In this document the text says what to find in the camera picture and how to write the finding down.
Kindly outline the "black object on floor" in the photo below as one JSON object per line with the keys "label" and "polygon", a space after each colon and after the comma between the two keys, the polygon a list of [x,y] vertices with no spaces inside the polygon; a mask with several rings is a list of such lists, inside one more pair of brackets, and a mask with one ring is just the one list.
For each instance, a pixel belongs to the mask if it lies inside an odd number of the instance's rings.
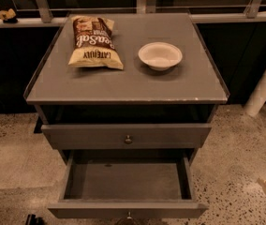
{"label": "black object on floor", "polygon": [[25,225],[45,225],[45,222],[42,217],[37,217],[34,214],[29,214],[27,216]]}

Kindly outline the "small yellow black object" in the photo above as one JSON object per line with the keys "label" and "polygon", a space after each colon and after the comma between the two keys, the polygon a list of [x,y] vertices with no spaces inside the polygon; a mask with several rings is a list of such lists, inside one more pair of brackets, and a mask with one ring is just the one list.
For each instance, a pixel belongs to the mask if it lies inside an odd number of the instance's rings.
{"label": "small yellow black object", "polygon": [[12,8],[9,10],[0,10],[0,19],[4,23],[16,23],[18,21],[17,15]]}

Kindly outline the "white paper bowl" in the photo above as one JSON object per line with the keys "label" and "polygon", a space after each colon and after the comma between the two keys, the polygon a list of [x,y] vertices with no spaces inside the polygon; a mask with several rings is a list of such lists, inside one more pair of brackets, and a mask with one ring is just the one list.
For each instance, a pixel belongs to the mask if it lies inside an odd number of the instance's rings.
{"label": "white paper bowl", "polygon": [[183,54],[179,48],[166,42],[152,42],[139,49],[138,57],[150,69],[165,71],[178,65]]}

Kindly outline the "sea salt chips bag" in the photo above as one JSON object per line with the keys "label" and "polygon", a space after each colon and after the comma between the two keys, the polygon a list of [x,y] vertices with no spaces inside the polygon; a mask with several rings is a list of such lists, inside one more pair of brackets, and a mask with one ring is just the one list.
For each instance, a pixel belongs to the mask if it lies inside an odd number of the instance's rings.
{"label": "sea salt chips bag", "polygon": [[74,51],[68,62],[71,67],[124,69],[112,42],[113,20],[75,16],[71,21],[74,33]]}

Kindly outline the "grey upper drawer with knob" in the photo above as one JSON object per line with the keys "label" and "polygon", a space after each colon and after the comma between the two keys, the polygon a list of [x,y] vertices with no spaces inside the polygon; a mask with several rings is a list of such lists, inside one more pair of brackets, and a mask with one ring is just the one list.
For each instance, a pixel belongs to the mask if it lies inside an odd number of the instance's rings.
{"label": "grey upper drawer with knob", "polygon": [[201,148],[209,124],[43,125],[53,149]]}

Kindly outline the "grey wooden drawer cabinet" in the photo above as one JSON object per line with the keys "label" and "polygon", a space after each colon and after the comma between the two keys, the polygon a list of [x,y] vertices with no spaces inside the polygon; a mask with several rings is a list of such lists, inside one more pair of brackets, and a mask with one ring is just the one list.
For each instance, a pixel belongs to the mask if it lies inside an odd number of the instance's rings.
{"label": "grey wooden drawer cabinet", "polygon": [[[66,22],[24,93],[43,125],[211,125],[229,91],[189,16],[112,14],[110,18],[124,69],[71,67],[74,33],[72,22]],[[176,46],[182,61],[165,71],[150,69],[138,52],[152,42]]]}

